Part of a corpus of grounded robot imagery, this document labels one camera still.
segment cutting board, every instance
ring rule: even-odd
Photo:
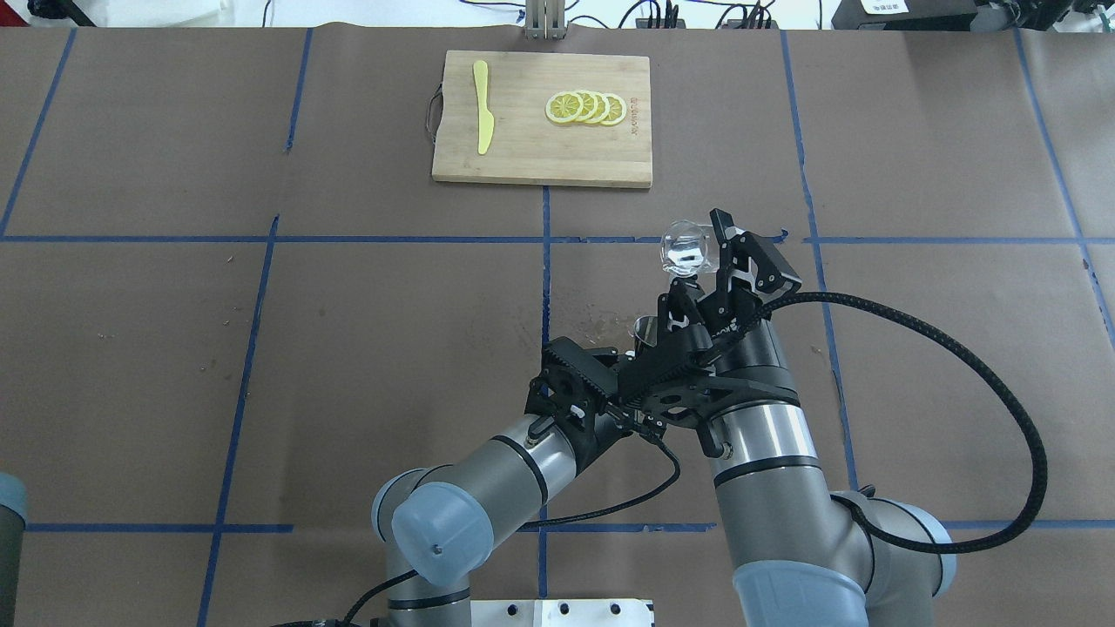
[[[476,149],[473,62],[488,64],[495,133]],[[558,91],[610,91],[628,102],[615,126],[559,125],[546,118]],[[434,147],[434,180],[456,183],[650,187],[650,59],[602,55],[449,50],[444,112]]]

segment sliced lemon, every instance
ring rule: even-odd
[[[627,117],[627,100],[615,94],[601,94],[608,100],[608,115],[600,120],[601,126],[615,126]]]
[[[588,89],[578,89],[576,93],[581,96],[584,105],[581,107],[581,115],[576,116],[578,122],[586,122],[589,118],[595,117],[600,109],[604,108],[603,98],[597,91],[589,91]]]
[[[584,99],[576,91],[559,91],[546,100],[546,117],[555,124],[569,124],[581,115]]]
[[[600,107],[600,110],[597,112],[597,115],[590,117],[589,119],[585,119],[584,120],[585,124],[600,124],[601,122],[608,119],[608,114],[612,110],[611,102],[608,98],[605,98],[603,94],[593,91],[593,96],[598,100],[600,100],[600,104],[603,106]]]

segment brown table surface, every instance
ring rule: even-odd
[[[447,49],[648,55],[653,187],[434,183]],[[712,206],[788,231],[806,289],[968,344],[1041,428],[1041,522],[961,557],[939,625],[1111,624],[1113,67],[1098,35],[0,30],[0,469],[32,522],[17,624],[339,616],[382,578],[376,490],[512,421],[547,335],[626,348],[667,282],[655,238]],[[835,308],[776,322],[834,490],[873,483],[957,538],[1014,517],[1021,437],[956,359]],[[678,485],[517,534],[474,598],[740,625],[696,437],[667,442]],[[624,441],[550,514],[668,472]]]

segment light blue joint cap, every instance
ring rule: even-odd
[[[27,488],[10,474],[0,472],[0,505],[16,512],[27,524]]]
[[[898,505],[903,510],[910,512],[910,514],[918,519],[928,531],[929,536],[933,539],[933,542],[938,544],[948,544],[952,542],[952,537],[949,536],[949,530],[944,529],[941,521],[937,520],[933,514],[927,512],[925,510],[911,505],[909,503],[902,503],[899,501],[891,501],[890,499],[879,499],[880,501],[886,501],[888,503]],[[957,578],[957,556],[956,554],[943,554],[938,556],[941,558],[941,587],[937,589],[933,594],[933,598],[940,597],[944,592],[949,591],[952,586],[952,580]]]
[[[379,492],[376,492],[376,499],[372,500],[371,502],[371,528],[376,530],[376,536],[379,536],[379,539],[382,540],[384,542],[387,541],[387,537],[384,536],[384,530],[379,528],[379,508],[382,507],[384,504],[384,496],[386,496],[387,491],[390,490],[391,488],[395,488],[395,484],[398,483],[398,481],[404,476],[413,472],[423,472],[426,469],[414,469],[414,470],[408,470],[407,472],[404,473],[399,473],[395,475],[394,479],[385,483],[384,486],[379,489]]]
[[[835,570],[799,561],[755,561],[736,569],[731,583],[747,627],[867,627],[863,589]]]
[[[395,541],[418,575],[448,586],[487,561],[495,532],[484,507],[439,481],[419,486],[391,517]]]

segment black box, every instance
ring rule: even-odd
[[[867,6],[886,7],[894,0],[869,0]],[[841,0],[833,15],[840,30],[970,30],[976,18],[976,0],[905,0],[904,13],[871,15],[862,0]]]

